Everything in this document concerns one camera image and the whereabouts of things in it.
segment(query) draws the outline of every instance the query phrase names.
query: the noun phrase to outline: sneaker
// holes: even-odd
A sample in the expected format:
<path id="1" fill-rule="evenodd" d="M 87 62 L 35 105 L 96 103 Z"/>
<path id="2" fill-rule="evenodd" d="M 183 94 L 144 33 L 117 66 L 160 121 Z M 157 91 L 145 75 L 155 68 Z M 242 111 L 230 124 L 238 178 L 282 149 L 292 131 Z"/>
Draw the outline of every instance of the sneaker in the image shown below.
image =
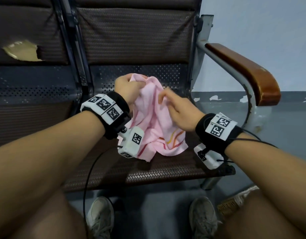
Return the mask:
<path id="1" fill-rule="evenodd" d="M 213 238 L 218 221 L 215 209 L 207 197 L 199 197 L 192 202 L 189 220 L 194 239 Z"/>
<path id="2" fill-rule="evenodd" d="M 88 212 L 87 224 L 95 238 L 110 239 L 114 225 L 114 209 L 108 198 L 96 198 Z"/>

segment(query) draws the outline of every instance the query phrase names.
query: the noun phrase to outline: black wrist strap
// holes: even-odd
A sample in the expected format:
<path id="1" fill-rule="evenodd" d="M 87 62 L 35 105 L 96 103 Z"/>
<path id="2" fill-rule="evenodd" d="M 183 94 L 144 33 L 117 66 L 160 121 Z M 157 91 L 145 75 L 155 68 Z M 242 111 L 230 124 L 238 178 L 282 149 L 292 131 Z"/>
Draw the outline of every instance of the black wrist strap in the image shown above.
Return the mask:
<path id="1" fill-rule="evenodd" d="M 124 100 L 124 98 L 120 94 L 114 91 L 111 91 L 107 93 L 106 95 L 110 97 L 112 100 L 114 100 L 115 103 L 119 106 L 119 108 L 123 111 L 123 114 L 120 115 L 111 125 L 108 125 L 103 120 L 103 118 L 99 114 L 94 112 L 91 108 L 84 107 L 82 111 L 90 111 L 93 114 L 95 114 L 99 118 L 99 120 L 101 121 L 101 123 L 103 124 L 105 128 L 104 136 L 107 139 L 112 140 L 118 137 L 118 133 L 124 128 L 124 125 L 127 124 L 131 120 L 131 117 L 129 116 L 130 108 L 127 102 Z"/>
<path id="2" fill-rule="evenodd" d="M 221 155 L 224 155 L 227 146 L 233 142 L 232 139 L 238 137 L 239 134 L 243 132 L 243 130 L 238 126 L 235 126 L 226 141 L 216 136 L 213 136 L 205 132 L 205 130 L 214 116 L 214 113 L 205 115 L 196 125 L 195 132 L 200 137 L 200 140 L 206 146 L 206 148 Z"/>

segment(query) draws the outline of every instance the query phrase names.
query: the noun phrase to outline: left hand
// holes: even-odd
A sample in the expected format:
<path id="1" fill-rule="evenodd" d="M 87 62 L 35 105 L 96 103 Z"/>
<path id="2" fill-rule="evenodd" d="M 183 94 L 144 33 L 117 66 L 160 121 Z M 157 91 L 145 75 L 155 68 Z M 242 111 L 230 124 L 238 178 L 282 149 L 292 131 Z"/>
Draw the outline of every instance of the left hand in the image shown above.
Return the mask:
<path id="1" fill-rule="evenodd" d="M 115 80 L 115 92 L 119 93 L 124 98 L 124 100 L 129 105 L 130 111 L 132 111 L 133 103 L 140 94 L 140 89 L 142 89 L 146 84 L 143 81 L 130 82 L 132 75 L 133 74 L 120 76 Z"/>

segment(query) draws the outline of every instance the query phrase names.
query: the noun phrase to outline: towel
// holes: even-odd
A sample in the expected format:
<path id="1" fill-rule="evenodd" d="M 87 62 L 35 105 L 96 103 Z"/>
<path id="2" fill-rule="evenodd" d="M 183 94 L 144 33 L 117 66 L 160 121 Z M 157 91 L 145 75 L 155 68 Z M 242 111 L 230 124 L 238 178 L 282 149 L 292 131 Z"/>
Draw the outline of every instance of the towel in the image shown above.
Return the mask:
<path id="1" fill-rule="evenodd" d="M 133 117 L 126 124 L 127 128 L 138 126 L 144 131 L 144 137 L 137 158 L 150 162 L 156 152 L 164 156 L 174 156 L 187 149 L 185 131 L 175 126 L 167 108 L 167 99 L 159 105 L 158 95 L 163 90 L 157 78 L 147 79 L 133 74 L 131 81 L 144 81 L 146 85 L 141 89 L 139 97 L 134 103 Z"/>

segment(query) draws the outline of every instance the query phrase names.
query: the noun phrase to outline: right hand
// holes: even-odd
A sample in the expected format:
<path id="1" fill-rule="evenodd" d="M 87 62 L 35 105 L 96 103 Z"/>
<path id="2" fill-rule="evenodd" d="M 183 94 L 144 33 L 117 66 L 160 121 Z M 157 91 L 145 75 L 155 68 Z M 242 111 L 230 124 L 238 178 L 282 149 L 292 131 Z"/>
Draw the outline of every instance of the right hand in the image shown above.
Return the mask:
<path id="1" fill-rule="evenodd" d="M 169 88 L 165 88 L 158 95 L 158 103 L 162 104 L 167 97 L 167 107 L 175 124 L 184 131 L 195 131 L 195 127 L 205 114 L 201 112 L 189 99 L 176 95 Z"/>

